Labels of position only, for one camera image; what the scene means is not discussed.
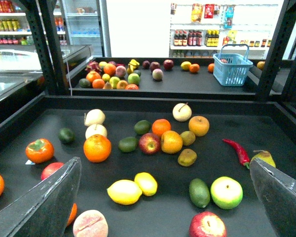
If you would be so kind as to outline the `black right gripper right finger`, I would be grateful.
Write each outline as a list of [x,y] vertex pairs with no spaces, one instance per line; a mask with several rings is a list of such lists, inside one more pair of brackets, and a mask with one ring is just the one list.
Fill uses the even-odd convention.
[[278,237],[296,237],[296,179],[261,159],[250,164],[258,199]]

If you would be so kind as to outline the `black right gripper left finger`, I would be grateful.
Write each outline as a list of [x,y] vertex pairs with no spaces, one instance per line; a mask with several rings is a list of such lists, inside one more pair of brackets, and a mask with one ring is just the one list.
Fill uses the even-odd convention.
[[75,202],[81,160],[74,157],[0,211],[0,237],[61,237]]

